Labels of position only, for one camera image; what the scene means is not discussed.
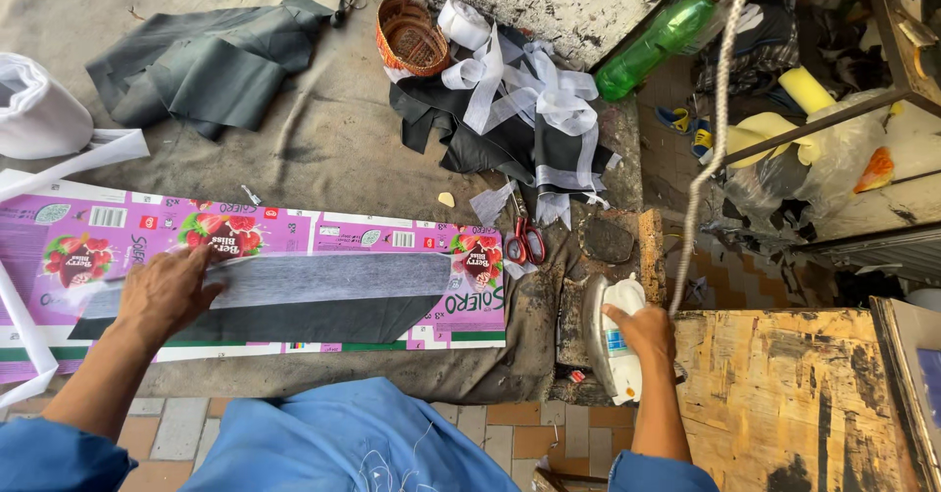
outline hand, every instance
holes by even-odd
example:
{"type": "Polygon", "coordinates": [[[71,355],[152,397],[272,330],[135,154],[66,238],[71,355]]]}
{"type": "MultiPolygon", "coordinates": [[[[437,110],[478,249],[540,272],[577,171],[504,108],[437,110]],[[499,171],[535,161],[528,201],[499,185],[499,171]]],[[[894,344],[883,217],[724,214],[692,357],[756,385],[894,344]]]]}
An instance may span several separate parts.
{"type": "Polygon", "coordinates": [[[614,305],[602,305],[601,312],[618,324],[624,341],[641,358],[648,361],[665,361],[673,366],[676,359],[676,340],[673,337],[673,322],[666,310],[659,306],[648,306],[629,316],[614,305]]]}
{"type": "Polygon", "coordinates": [[[158,253],[146,266],[135,264],[125,279],[118,318],[112,326],[132,329],[149,346],[162,346],[225,289],[220,283],[202,286],[212,251],[211,246],[198,246],[192,252],[158,253]]]}

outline yellow foam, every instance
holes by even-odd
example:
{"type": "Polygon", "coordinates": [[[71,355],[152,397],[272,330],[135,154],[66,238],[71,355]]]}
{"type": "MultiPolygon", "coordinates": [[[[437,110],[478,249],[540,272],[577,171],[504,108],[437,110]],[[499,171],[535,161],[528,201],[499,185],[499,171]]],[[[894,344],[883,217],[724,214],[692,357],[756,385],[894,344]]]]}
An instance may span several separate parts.
{"type": "Polygon", "coordinates": [[[804,66],[795,67],[778,78],[781,87],[797,102],[807,115],[837,104],[827,90],[817,82],[804,66]]]}
{"type": "MultiPolygon", "coordinates": [[[[729,154],[738,152],[744,148],[751,147],[752,145],[757,145],[762,141],[767,140],[768,137],[764,136],[758,132],[752,131],[747,128],[742,128],[740,126],[729,126],[728,127],[728,137],[726,138],[725,151],[729,154]]],[[[771,154],[771,157],[780,156],[788,148],[787,145],[782,145],[774,149],[774,153],[771,154]]],[[[770,149],[760,152],[754,156],[749,156],[744,160],[735,161],[730,163],[728,166],[733,169],[745,168],[752,163],[757,163],[761,158],[764,158],[770,149]]]]}
{"type": "MultiPolygon", "coordinates": [[[[752,130],[768,138],[781,135],[784,132],[790,132],[797,127],[797,125],[794,125],[791,121],[774,112],[758,113],[751,117],[746,117],[738,126],[739,128],[752,130]]],[[[820,149],[815,134],[809,134],[795,139],[794,143],[800,145],[797,151],[797,159],[799,161],[805,165],[809,165],[819,160],[820,149]]],[[[789,145],[790,144],[785,144],[775,149],[774,156],[783,154],[784,151],[788,149],[789,145]]]]}

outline red scissors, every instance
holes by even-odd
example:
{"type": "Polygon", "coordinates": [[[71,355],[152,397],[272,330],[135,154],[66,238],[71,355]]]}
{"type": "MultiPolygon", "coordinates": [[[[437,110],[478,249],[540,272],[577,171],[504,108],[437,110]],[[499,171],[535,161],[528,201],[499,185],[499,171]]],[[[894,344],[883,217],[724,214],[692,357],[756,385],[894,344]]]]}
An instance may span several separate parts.
{"type": "Polygon", "coordinates": [[[526,204],[518,190],[513,190],[513,207],[517,210],[517,228],[506,240],[506,258],[516,264],[524,264],[527,260],[535,265],[542,264],[546,259],[546,246],[542,244],[542,235],[529,223],[526,204]]]}

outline metal shelf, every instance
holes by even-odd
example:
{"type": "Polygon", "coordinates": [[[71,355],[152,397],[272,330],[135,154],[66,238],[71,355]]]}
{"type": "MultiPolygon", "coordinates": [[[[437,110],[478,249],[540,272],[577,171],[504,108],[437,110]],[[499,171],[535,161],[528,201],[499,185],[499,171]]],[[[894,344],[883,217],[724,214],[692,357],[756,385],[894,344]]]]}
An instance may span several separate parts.
{"type": "Polygon", "coordinates": [[[894,87],[878,97],[864,100],[813,123],[799,126],[767,141],[743,148],[734,154],[729,154],[723,160],[724,165],[744,160],[765,150],[790,143],[807,134],[823,130],[903,99],[923,108],[927,112],[941,116],[941,89],[938,88],[934,78],[922,78],[918,75],[915,66],[916,47],[899,29],[899,23],[904,20],[904,17],[896,12],[896,9],[901,8],[900,0],[870,1],[872,3],[872,15],[876,17],[879,35],[882,37],[883,49],[886,52],[894,87]]]}

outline clothes iron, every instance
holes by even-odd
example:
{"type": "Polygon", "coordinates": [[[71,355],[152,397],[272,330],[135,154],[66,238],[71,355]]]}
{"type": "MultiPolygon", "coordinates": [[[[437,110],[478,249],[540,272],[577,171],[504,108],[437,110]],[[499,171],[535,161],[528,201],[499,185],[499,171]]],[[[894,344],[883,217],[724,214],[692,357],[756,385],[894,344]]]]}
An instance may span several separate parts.
{"type": "Polygon", "coordinates": [[[582,294],[582,336],[594,376],[615,405],[641,399],[641,364],[624,342],[618,326],[601,313],[601,306],[610,304],[628,315],[645,306],[644,288],[629,279],[612,283],[603,274],[590,276],[582,294]]]}

